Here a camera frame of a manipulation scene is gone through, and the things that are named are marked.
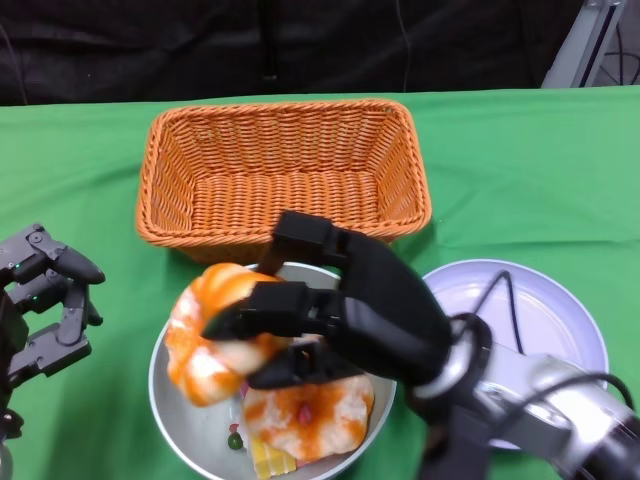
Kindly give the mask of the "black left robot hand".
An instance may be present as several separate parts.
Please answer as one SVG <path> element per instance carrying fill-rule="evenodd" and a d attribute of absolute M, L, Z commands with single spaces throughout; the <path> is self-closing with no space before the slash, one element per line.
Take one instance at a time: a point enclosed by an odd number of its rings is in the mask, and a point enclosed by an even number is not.
<path fill-rule="evenodd" d="M 85 330 L 103 318 L 89 287 L 105 281 L 91 260 L 55 240 L 39 223 L 1 242 L 1 439 L 21 436 L 9 408 L 13 391 L 50 377 L 91 353 Z"/>

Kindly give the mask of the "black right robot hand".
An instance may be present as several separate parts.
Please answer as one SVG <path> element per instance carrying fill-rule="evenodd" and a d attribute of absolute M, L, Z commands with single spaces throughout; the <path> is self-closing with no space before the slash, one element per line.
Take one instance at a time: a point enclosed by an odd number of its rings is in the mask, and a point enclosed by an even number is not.
<path fill-rule="evenodd" d="M 207 340 L 321 336 L 297 344 L 250 375 L 254 389 L 320 384 L 362 372 L 419 386 L 442 371 L 452 327 L 424 281 L 386 244 L 330 220 L 287 211 L 258 265 L 275 274 L 287 262 L 331 266 L 337 288 L 258 282 L 247 298 L 216 314 Z"/>

